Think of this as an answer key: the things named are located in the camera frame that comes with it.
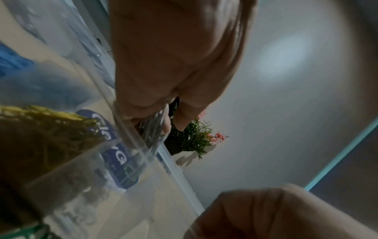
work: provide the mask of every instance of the hand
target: hand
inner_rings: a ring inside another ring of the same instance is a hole
[[[189,238],[377,239],[378,235],[302,188],[221,194],[196,220]]]
[[[144,118],[179,96],[178,130],[215,101],[245,47],[256,0],[111,0],[116,95]]]

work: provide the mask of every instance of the teal strip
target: teal strip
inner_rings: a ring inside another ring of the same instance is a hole
[[[320,173],[310,181],[304,188],[310,191],[324,176],[327,175],[345,156],[347,156],[363,139],[370,134],[378,126],[378,118],[376,118],[368,127],[366,127],[356,138],[353,139],[331,162],[320,171]]]

